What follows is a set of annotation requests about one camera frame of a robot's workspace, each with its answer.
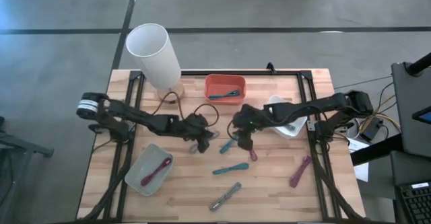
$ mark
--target pink spoon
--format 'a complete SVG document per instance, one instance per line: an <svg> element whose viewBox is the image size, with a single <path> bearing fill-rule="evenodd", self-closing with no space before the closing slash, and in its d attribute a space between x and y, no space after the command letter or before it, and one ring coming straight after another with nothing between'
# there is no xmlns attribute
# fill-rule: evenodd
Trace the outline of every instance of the pink spoon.
<svg viewBox="0 0 431 224"><path fill-rule="evenodd" d="M154 170L151 174L147 175L145 178L141 180L141 185L146 186L148 183L151 182L151 180L154 178L154 176L160 172L160 170L164 169L167 165L170 165L172 163L172 159L170 157L167 157L163 160L163 162L160 164L160 166Z"/></svg>

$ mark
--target electronic device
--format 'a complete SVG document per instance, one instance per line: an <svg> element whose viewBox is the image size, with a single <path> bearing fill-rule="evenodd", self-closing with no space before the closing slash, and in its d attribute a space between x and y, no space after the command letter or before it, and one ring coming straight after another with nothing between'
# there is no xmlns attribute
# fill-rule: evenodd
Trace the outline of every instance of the electronic device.
<svg viewBox="0 0 431 224"><path fill-rule="evenodd" d="M413 119L431 124L431 106L413 114Z"/></svg>
<svg viewBox="0 0 431 224"><path fill-rule="evenodd" d="M368 123L365 126L364 132L360 133L359 135L368 142L371 142L371 140L374 139L377 132L380 130L380 128L383 125L383 120L377 117L374 117L370 123Z"/></svg>
<svg viewBox="0 0 431 224"><path fill-rule="evenodd" d="M397 186L397 198L409 223L431 223L431 180L429 182Z"/></svg>

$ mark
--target pink utensil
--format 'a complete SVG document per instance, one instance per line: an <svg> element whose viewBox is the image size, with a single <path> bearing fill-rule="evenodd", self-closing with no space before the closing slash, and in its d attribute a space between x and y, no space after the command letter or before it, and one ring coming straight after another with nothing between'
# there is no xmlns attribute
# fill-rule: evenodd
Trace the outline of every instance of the pink utensil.
<svg viewBox="0 0 431 224"><path fill-rule="evenodd" d="M250 150L250 158L252 161L257 161L257 155L253 149Z"/></svg>
<svg viewBox="0 0 431 224"><path fill-rule="evenodd" d="M145 178L141 180L141 185L146 186L148 183L151 182L151 180L154 178L154 176L160 172L160 170L164 169L166 166L170 165L172 163L172 159L170 157L167 157L163 160L163 162L159 165L159 167L154 170L151 174L147 175Z"/></svg>
<svg viewBox="0 0 431 224"><path fill-rule="evenodd" d="M290 181L289 181L290 187L295 188L298 185L299 180L301 179L302 173L304 173L304 170L307 168L307 166L310 163L311 163L311 157L308 155L305 156L299 169L296 171L296 173L292 177L290 177Z"/></svg>

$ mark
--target keyboard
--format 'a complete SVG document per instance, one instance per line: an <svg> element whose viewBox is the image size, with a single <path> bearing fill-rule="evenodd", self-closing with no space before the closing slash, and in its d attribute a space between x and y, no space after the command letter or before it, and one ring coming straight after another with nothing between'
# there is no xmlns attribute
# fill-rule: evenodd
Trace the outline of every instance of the keyboard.
<svg viewBox="0 0 431 224"><path fill-rule="evenodd" d="M431 182L399 186L397 191L409 223L431 224Z"/></svg>

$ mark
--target white cylinder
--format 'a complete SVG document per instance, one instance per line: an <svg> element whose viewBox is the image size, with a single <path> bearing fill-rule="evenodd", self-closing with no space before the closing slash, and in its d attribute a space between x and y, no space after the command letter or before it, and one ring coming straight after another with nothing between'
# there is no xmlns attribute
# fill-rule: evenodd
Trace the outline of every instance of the white cylinder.
<svg viewBox="0 0 431 224"><path fill-rule="evenodd" d="M181 68L163 26L144 24L136 27L127 36L126 47L156 89L168 89L180 81Z"/></svg>

